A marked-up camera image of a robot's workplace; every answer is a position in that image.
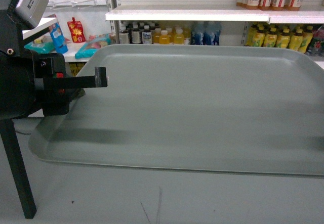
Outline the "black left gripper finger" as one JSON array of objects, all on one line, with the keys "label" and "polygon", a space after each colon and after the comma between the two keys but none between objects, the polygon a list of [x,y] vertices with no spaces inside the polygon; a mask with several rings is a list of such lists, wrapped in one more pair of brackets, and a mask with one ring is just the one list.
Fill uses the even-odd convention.
[{"label": "black left gripper finger", "polygon": [[43,89],[74,89],[108,87],[105,67],[95,67],[93,76],[44,78]]}]

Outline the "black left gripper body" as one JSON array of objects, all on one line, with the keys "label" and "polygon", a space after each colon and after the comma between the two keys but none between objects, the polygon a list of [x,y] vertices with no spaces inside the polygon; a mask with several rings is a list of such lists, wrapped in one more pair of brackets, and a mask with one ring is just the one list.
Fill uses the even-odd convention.
[{"label": "black left gripper body", "polygon": [[[38,54],[34,67],[36,78],[74,77],[70,65],[60,53]],[[36,108],[43,115],[65,115],[69,112],[70,102],[85,95],[84,89],[51,89],[36,91]]]}]

